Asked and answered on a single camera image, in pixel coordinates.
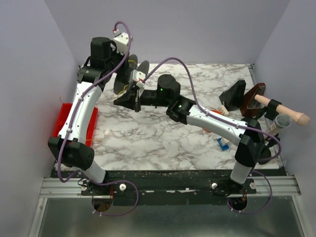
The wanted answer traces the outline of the small white connector block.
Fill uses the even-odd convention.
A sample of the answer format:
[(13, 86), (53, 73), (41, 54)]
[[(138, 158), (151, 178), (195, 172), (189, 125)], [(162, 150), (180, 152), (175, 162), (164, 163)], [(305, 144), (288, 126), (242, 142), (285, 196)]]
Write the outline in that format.
[(219, 106), (217, 111), (220, 114), (225, 115), (225, 116), (229, 114), (228, 110), (226, 109), (226, 107), (224, 105)]

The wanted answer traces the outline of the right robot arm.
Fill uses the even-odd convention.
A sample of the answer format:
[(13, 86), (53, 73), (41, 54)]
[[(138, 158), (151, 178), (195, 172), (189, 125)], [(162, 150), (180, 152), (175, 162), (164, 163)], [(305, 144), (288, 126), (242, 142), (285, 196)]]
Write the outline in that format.
[(254, 119), (234, 120), (199, 106), (180, 94), (181, 85), (170, 74), (158, 78), (156, 90), (145, 89), (142, 77), (141, 73), (135, 79), (117, 76), (114, 93), (125, 93), (114, 104), (135, 112), (139, 112), (141, 106), (166, 107), (166, 114), (173, 121), (197, 126), (227, 139), (237, 147), (230, 179), (237, 184), (244, 184), (265, 145), (259, 122)]

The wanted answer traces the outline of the red plastic bin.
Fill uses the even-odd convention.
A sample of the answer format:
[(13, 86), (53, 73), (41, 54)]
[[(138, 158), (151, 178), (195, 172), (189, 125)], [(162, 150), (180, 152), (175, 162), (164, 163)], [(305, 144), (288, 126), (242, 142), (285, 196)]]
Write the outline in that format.
[[(62, 129), (63, 125), (65, 124), (67, 117), (70, 113), (72, 107), (72, 103), (63, 103), (52, 133), (53, 137), (57, 137), (59, 134), (59, 131)], [(92, 144), (92, 137), (95, 130), (96, 122), (97, 122), (97, 115), (98, 115), (98, 109), (95, 107), (93, 109), (87, 131), (86, 131), (86, 142), (85, 144), (89, 147), (91, 147)]]

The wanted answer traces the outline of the black triangular stand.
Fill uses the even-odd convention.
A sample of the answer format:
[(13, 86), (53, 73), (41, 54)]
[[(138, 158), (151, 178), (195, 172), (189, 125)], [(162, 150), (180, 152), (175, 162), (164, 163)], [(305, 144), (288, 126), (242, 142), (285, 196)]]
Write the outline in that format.
[(245, 88), (245, 80), (237, 79), (228, 89), (222, 92), (219, 99), (227, 111), (235, 111), (242, 106)]

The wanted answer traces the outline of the blue white toy block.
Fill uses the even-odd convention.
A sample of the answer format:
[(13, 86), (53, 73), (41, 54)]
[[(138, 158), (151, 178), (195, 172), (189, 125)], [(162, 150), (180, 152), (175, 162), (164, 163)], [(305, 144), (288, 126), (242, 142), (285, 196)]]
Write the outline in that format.
[(219, 139), (217, 139), (217, 142), (218, 142), (218, 144), (219, 144), (219, 146), (220, 146), (220, 148), (221, 148), (221, 150), (222, 151), (226, 151), (226, 150), (228, 150), (229, 149), (229, 147), (230, 147), (230, 142), (229, 142), (229, 140), (227, 140), (227, 139), (225, 139), (225, 138), (219, 138)]

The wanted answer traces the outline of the black cable spool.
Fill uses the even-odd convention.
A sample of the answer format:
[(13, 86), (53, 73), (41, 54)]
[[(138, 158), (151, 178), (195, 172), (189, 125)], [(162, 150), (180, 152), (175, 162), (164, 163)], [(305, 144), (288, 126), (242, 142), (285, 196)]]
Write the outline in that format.
[(117, 72), (114, 82), (114, 94), (119, 95), (119, 93), (124, 90), (124, 87), (130, 84), (133, 73), (142, 72), (147, 75), (149, 67), (149, 61), (145, 60), (138, 65), (138, 57), (135, 54), (129, 55), (127, 63)]

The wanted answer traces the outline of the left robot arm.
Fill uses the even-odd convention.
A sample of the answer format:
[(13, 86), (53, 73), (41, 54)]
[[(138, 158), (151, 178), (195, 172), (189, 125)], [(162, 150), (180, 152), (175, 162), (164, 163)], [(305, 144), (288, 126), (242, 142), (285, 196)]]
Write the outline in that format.
[(130, 36), (122, 33), (113, 39), (96, 37), (90, 43), (90, 56), (78, 71), (76, 91), (68, 117), (48, 146), (61, 165), (80, 171), (95, 183), (104, 183), (106, 171), (94, 161), (94, 150), (86, 145), (88, 125), (105, 84), (113, 73), (128, 67)]

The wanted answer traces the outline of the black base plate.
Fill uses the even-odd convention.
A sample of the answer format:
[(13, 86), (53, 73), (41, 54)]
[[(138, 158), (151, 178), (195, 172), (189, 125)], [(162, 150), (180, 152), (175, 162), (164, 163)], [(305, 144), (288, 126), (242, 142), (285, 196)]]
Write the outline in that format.
[(61, 198), (114, 199), (114, 205), (224, 205), (227, 197), (241, 198), (256, 193), (252, 178), (243, 185), (230, 181), (229, 170), (135, 170), (109, 171), (109, 187), (89, 184), (81, 175), (67, 183), (52, 172), (43, 188)]

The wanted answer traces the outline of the grey microphone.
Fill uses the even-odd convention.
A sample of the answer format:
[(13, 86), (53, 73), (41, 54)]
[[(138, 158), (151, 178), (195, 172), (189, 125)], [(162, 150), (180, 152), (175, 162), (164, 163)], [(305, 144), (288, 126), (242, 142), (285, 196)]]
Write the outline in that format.
[(291, 125), (292, 119), (289, 115), (279, 114), (275, 120), (267, 129), (267, 133), (271, 135), (277, 135), (282, 129), (287, 128)]

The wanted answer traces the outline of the aluminium rail frame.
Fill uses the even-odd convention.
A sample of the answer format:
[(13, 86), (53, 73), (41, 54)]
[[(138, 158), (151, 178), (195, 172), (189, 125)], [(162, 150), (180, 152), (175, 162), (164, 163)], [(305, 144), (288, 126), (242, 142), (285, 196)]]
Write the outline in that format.
[(32, 237), (311, 237), (293, 176), (254, 173), (247, 180), (243, 214), (211, 190), (225, 171), (123, 171), (125, 192), (95, 193), (79, 178), (42, 182)]

